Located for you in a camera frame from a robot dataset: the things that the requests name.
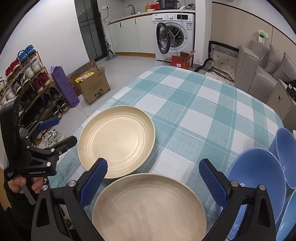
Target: hand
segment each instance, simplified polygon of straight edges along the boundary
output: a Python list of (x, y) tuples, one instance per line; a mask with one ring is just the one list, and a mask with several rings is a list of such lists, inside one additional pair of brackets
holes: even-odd
[[(38, 194), (43, 186), (43, 177), (34, 177), (32, 178), (32, 182), (32, 190)], [(14, 179), (8, 182), (8, 186), (10, 187), (11, 191), (15, 193), (24, 193), (20, 187), (22, 185), (26, 185), (26, 178), (22, 177), (21, 175), (16, 176)]]

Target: washing machine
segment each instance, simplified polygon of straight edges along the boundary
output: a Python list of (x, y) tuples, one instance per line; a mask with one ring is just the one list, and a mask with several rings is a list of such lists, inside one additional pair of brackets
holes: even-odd
[(155, 27), (155, 56), (157, 60), (168, 60), (180, 52), (194, 50), (195, 15), (192, 13), (153, 14)]

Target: shoe rack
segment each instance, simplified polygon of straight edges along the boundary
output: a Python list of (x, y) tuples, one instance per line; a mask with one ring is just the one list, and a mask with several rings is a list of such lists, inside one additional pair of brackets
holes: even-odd
[[(54, 80), (52, 79), (51, 75), (48, 73), (47, 69), (45, 68), (45, 66), (43, 65), (42, 63), (42, 60), (39, 56), (39, 53), (36, 51), (36, 53), (34, 53), (32, 56), (30, 56), (16, 71), (15, 73), (13, 73), (13, 75), (11, 76), (11, 78), (9, 79), (9, 81), (7, 81), (7, 84), (3, 87), (2, 90), (0, 90), (0, 95), (3, 94), (4, 91), (6, 91), (10, 86), (12, 86), (12, 83), (14, 82), (14, 80), (19, 76), (19, 74), (21, 74), (26, 68), (28, 68), (28, 66), (30, 65), (30, 61), (37, 58), (41, 64), (41, 69), (34, 74), (34, 76), (32, 78), (30, 78), (30, 81), (28, 83), (26, 83), (26, 85), (22, 88), (21, 92), (18, 94), (20, 97), (22, 95), (25, 94), (25, 92), (30, 88), (31, 84), (33, 83), (33, 81), (38, 77), (39, 73), (41, 72), (46, 72), (50, 78), (50, 83), (46, 86), (43, 86), (43, 90), (37, 94), (36, 98), (34, 100), (32, 100), (32, 103), (26, 107), (24, 109), (24, 112), (23, 114), (21, 115), (21, 117), (19, 118), (19, 125), (21, 127), (24, 128), (23, 124), (22, 124), (22, 121), (23, 119), (25, 118), (25, 115), (26, 113), (28, 113), (28, 111), (32, 108), (32, 106), (34, 105), (34, 103), (36, 102), (36, 100), (39, 98), (39, 97), (43, 97), (43, 95), (46, 93), (46, 91), (48, 91), (50, 89), (50, 87), (54, 87), (58, 92), (59, 92), (59, 97), (56, 99), (56, 100), (53, 100), (53, 103), (46, 108), (45, 112), (41, 115), (41, 117), (38, 119), (38, 121), (45, 121), (45, 120), (48, 120), (53, 116), (51, 110), (52, 108), (57, 105), (57, 102), (58, 100), (60, 99), (64, 99), (63, 98), (63, 95), (60, 93), (56, 83), (54, 82)], [(62, 111), (60, 110), (62, 116), (67, 112), (67, 111)]]

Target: light blue bowl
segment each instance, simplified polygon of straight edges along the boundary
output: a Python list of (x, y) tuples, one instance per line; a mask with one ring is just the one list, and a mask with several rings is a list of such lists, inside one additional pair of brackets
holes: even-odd
[[(227, 178), (250, 188), (263, 184), (271, 201), (275, 222), (278, 220), (285, 202), (286, 180), (281, 165), (273, 154), (261, 148), (244, 151), (233, 162)], [(234, 239), (246, 207), (247, 205), (241, 206), (228, 239)]]
[(287, 187), (296, 189), (296, 140), (292, 133), (286, 128), (278, 129), (268, 150), (279, 160)]
[(279, 220), (276, 241), (283, 241), (296, 223), (296, 190), (286, 198), (285, 205), (283, 217)]

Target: kitchen counter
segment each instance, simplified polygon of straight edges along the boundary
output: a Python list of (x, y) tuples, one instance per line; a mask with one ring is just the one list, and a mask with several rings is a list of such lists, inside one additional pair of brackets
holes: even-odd
[[(168, 10), (158, 10), (158, 11), (152, 11), (152, 12), (142, 12), (142, 13), (137, 13), (134, 15), (129, 15), (126, 17), (121, 17), (118, 19), (112, 19), (110, 22), (108, 22), (108, 24), (113, 24), (113, 23), (117, 23), (126, 19), (130, 19), (130, 18), (137, 18), (137, 17), (141, 17), (141, 16), (148, 16), (148, 15), (153, 15), (155, 13), (162, 13), (162, 12), (181, 12), (180, 9), (168, 9)], [(182, 11), (182, 13), (195, 13), (195, 10), (188, 10), (185, 9)]]

